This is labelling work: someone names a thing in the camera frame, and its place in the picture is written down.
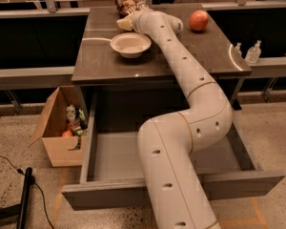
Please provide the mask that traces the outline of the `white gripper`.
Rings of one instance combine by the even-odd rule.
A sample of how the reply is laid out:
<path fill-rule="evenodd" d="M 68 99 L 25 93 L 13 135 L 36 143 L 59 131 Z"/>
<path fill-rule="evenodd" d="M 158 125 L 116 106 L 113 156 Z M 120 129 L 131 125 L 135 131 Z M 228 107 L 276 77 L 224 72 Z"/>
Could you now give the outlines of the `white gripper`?
<path fill-rule="evenodd" d="M 116 21 L 117 26 L 124 31 L 133 29 L 140 34 L 155 34 L 158 31 L 158 15 L 154 10 L 138 10 L 131 17 Z"/>

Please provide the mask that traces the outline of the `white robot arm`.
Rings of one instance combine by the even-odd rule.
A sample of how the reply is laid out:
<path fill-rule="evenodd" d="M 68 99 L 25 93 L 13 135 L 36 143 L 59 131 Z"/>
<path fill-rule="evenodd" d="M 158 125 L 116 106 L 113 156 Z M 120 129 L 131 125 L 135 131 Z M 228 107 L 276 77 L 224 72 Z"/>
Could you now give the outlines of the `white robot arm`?
<path fill-rule="evenodd" d="M 148 35 L 157 44 L 189 105 L 187 110 L 147 120 L 137 134 L 158 229 L 221 229 L 190 153 L 216 144 L 229 132 L 233 122 L 230 101 L 176 37 L 182 29 L 179 19 L 145 9 L 119 19 L 117 25 Z"/>

